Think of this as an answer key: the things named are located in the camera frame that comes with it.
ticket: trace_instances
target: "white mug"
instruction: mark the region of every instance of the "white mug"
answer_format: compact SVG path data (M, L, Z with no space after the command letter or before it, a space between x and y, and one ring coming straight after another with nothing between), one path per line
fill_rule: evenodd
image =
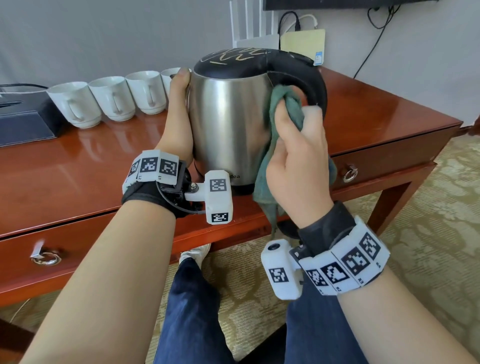
M165 88L165 94L167 95L167 100L168 100L168 95L170 93L170 82L172 81L173 76L175 76L178 71L180 71L180 67L175 67L175 68L168 68L167 70L163 70L160 72L162 75L162 81L163 81L163 87Z
M126 121L135 114L135 103L123 76L98 78L88 84L105 115L114 121Z
M52 86L47 90L47 94L72 125L86 129L100 123L102 111L87 82L68 82Z
M137 106L145 114L162 112L167 98L162 85L162 77L157 71L139 71L126 76L128 87Z

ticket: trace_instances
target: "black cable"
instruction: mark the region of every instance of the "black cable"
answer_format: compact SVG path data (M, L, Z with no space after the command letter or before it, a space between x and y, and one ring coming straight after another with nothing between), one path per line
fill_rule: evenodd
M31 86L47 89L48 87L36 84L0 84L0 87Z
M388 7L387 20L385 21L385 24L384 24L383 26L377 26L377 25L372 21L372 19L371 19L371 17L370 17L370 11L371 11L371 10L377 11L378 9L369 8L369 9L367 10L367 17L368 17L368 20L370 21L370 23L375 27L375 29L379 29L379 30L381 29L382 31L381 31L380 35L378 36L377 41L375 42L372 50L370 51L370 53L368 54L368 56L365 58L365 60L362 62L362 64L361 64L360 67L358 68L358 70L355 72L355 75L353 76L354 79L357 78L357 75L359 74L359 72L360 72L360 70L362 69L363 65L366 63L366 61L368 60L368 58L370 57L370 55L371 55L371 54L373 53L373 51L375 50L375 47L377 46L378 42L380 41L380 38L382 38L382 35L384 34L384 31L385 31L387 25L392 21L394 15L395 15L396 12L398 11L398 9L400 9L400 6L401 6L401 5L399 5L399 6L397 7L397 9L395 9L394 6L389 6L389 7Z
M160 193L160 195L163 197L163 199L165 201L167 201L170 205L172 205L174 208L176 208L177 210L180 210L180 211L183 211L183 212L186 212L188 214L199 214L199 215L202 215L202 214L205 214L206 211L205 210L200 210L200 211L195 211L195 210L187 210L186 208L182 208L176 204L174 204L173 202L171 202L162 192L162 190L160 189L160 184L157 182L155 183L156 184L156 188L158 189L158 192Z
M295 31L297 32L297 31L301 30L300 19L299 19L299 16L297 15L296 12L290 10L288 12L283 13L282 16L280 17L280 21L278 22L278 30L277 30L277 33L278 33L278 49L280 49L280 28L282 27L283 18L285 18L285 16L288 15L288 14L293 14L297 18L296 21L295 21Z

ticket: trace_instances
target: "mug handle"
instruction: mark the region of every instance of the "mug handle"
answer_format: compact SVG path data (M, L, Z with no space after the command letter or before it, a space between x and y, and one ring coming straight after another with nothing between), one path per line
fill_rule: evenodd
M144 85L144 92L147 96L148 106L152 108L156 104L155 101L153 101L152 85Z
M77 116L81 115L82 113L77 108L73 100L66 100L63 108L65 109L69 119L72 119L73 121L84 121L82 116Z
M110 107L112 108L112 111L115 115L120 115L121 114L121 110L120 108L118 107L118 104L115 100L115 93L112 92L111 94L107 94L107 99L108 99L108 102L110 104Z

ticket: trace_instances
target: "hand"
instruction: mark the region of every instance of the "hand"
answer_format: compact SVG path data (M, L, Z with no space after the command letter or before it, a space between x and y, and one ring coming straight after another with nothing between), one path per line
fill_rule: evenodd
M288 116L282 100L275 110L280 135L266 177L275 200L299 228L314 223L333 206L328 184L328 150L322 110L302 108L302 131Z
M193 161L193 137L185 93L190 82L188 68L180 68L170 83L165 130L155 149L179 156L189 166Z

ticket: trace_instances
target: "green cloth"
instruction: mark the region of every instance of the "green cloth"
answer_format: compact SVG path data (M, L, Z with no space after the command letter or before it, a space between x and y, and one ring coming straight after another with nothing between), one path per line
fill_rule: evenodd
M272 225L272 234L276 230L277 214L283 215L285 213L272 196L272 193L268 188L266 179L267 165L272 158L276 146L276 141L278 139L278 132L275 127L275 110L281 99L285 100L288 115L299 130L301 130L303 127L304 119L303 111L301 109L301 100L299 96L293 91L293 89L290 86L275 86L272 91L272 96L270 98L269 110L270 126L272 129L272 140L270 142L270 147L268 148L268 151L260 165L257 179L255 180L255 189L253 191L253 200L257 202L258 205L260 205L263 212L267 216L268 221ZM330 158L328 159L328 171L330 173L330 184L332 184L336 178L336 167Z

